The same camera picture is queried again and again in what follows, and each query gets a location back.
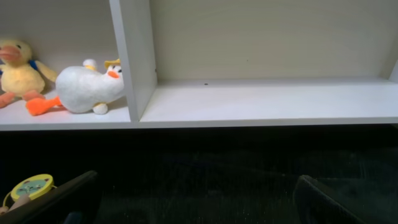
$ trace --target stuffed animal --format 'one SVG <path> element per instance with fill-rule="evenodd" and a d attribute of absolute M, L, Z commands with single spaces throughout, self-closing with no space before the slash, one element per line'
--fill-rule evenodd
<path fill-rule="evenodd" d="M 84 67 L 68 67 L 55 81 L 58 96 L 51 100 L 35 98 L 26 103 L 33 116 L 46 113 L 54 106 L 64 106 L 72 113 L 85 113 L 93 110 L 95 114 L 108 112 L 107 104 L 123 96 L 124 83 L 120 59 L 105 62 L 108 71 L 96 71 L 92 59 L 83 62 Z"/>
<path fill-rule="evenodd" d="M 44 89 L 41 72 L 51 81 L 55 81 L 57 74 L 43 63 L 32 60 L 32 49 L 19 40 L 0 41 L 1 88 L 5 91 L 0 95 L 0 108 L 11 103 L 14 97 L 22 97 L 28 101 L 33 98 L 44 98 L 40 93 Z"/>

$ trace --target yellow hat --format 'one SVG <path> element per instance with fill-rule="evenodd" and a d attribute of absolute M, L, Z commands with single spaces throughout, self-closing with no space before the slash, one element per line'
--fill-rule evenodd
<path fill-rule="evenodd" d="M 120 65 L 120 58 L 113 61 L 105 61 L 105 69 L 108 69 L 111 65 Z"/>

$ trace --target black surface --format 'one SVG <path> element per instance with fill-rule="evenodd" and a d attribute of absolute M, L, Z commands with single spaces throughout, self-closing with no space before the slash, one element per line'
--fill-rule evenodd
<path fill-rule="evenodd" d="M 364 206 L 397 211 L 398 131 L 388 125 L 0 135 L 21 142 L 0 163 L 1 195 L 39 173 L 59 185 L 97 170 L 96 223 L 300 223 L 293 191 L 304 174 Z M 23 147 L 32 141 L 41 159 Z"/>

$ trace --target white duck plush toy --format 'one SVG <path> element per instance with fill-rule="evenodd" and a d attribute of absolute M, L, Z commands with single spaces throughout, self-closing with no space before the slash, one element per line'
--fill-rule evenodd
<path fill-rule="evenodd" d="M 72 113 L 106 114 L 107 104 L 124 95 L 120 59 L 105 62 L 105 74 L 96 71 L 96 62 L 87 59 L 82 66 L 64 69 L 55 81 L 58 96 L 51 100 L 35 98 L 26 103 L 33 116 L 46 113 L 54 106 L 64 106 Z"/>

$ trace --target duck's head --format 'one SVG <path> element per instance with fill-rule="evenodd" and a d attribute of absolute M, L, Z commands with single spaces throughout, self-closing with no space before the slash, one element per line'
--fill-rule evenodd
<path fill-rule="evenodd" d="M 32 49 L 20 40 L 0 41 L 0 59 L 9 65 L 23 65 L 32 59 Z"/>

